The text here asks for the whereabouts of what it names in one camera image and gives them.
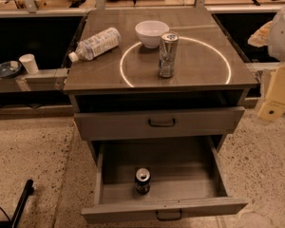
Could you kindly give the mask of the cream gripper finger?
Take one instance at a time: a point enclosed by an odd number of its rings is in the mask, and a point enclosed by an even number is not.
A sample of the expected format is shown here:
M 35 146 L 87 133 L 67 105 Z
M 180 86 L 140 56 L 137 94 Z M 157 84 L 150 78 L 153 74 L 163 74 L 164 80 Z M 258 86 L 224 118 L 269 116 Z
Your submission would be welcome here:
M 257 117 L 272 123 L 285 113 L 285 63 L 271 73 L 271 79 Z
M 272 22 L 269 21 L 260 27 L 254 34 L 248 39 L 248 44 L 253 47 L 261 48 L 268 45 L 269 30 Z

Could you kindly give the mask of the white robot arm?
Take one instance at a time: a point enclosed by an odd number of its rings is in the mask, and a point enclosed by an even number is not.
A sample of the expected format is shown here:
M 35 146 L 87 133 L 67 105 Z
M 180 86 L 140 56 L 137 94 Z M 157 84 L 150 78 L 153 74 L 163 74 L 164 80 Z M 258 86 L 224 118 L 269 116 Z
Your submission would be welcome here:
M 272 21 L 250 36 L 248 44 L 257 48 L 267 46 L 268 54 L 279 61 L 257 112 L 259 119 L 272 123 L 285 113 L 285 5 Z

